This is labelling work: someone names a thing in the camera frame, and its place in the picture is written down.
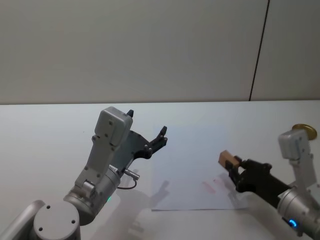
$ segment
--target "small wooden block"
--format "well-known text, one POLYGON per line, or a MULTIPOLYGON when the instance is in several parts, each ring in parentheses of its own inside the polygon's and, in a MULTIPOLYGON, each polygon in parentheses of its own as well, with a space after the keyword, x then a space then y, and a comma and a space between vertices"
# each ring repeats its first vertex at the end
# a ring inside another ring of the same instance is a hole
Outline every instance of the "small wooden block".
POLYGON ((229 161, 230 163, 233 164, 234 167, 238 168, 240 165, 240 162, 235 159, 234 156, 231 155, 230 152, 228 152, 227 150, 224 150, 223 152, 220 153, 220 157, 219 157, 219 163, 222 167, 226 168, 226 161, 229 161))

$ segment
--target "white table surface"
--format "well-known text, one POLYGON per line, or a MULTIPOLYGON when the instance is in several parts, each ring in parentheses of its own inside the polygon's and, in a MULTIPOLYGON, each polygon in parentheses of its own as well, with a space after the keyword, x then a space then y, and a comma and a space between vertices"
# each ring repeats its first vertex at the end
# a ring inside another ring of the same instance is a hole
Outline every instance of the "white table surface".
MULTIPOLYGON (((87 162, 94 128, 110 104, 0 106, 0 232, 29 203, 63 199, 87 162)), ((224 125, 229 150, 244 159, 273 165, 271 173, 290 183, 292 168, 282 159, 278 135, 297 123, 320 130, 320 101, 131 103, 132 130, 148 140, 154 126, 224 125)), ((319 139, 310 142, 320 173, 319 139)), ((252 195, 246 210, 151 211, 152 158, 136 160, 141 175, 133 190, 117 190, 83 240, 292 240, 295 233, 267 203, 252 195)))

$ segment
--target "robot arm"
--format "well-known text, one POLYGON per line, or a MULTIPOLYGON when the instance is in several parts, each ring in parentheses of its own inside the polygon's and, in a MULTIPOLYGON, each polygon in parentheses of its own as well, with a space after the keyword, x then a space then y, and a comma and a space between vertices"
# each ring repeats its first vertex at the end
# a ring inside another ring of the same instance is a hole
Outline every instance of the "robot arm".
POLYGON ((303 233, 320 240, 320 185, 317 184, 307 134, 292 130, 279 136, 283 158, 289 159, 296 181, 286 185, 270 174, 272 166, 251 159, 233 157, 228 151, 220 154, 219 163, 240 192, 253 192, 277 209, 282 219, 298 236, 303 233))
POLYGON ((137 158, 149 159, 167 144, 164 126, 151 142, 130 130, 134 111, 114 107, 101 111, 88 161, 64 201, 29 205, 0 235, 0 240, 81 240, 80 226, 91 223, 126 174, 135 182, 139 175, 128 168, 137 158))

